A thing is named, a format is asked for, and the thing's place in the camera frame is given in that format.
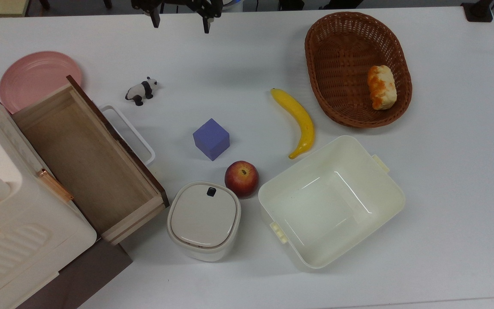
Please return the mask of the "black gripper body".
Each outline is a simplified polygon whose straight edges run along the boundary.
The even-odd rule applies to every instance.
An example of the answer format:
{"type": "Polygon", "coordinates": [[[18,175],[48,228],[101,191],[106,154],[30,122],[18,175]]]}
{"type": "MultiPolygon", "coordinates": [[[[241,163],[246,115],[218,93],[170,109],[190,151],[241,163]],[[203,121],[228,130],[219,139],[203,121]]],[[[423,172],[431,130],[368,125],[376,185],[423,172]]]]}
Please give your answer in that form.
{"type": "Polygon", "coordinates": [[[184,6],[204,18],[219,18],[222,14],[222,0],[132,0],[131,6],[146,15],[159,15],[162,4],[184,6]]]}

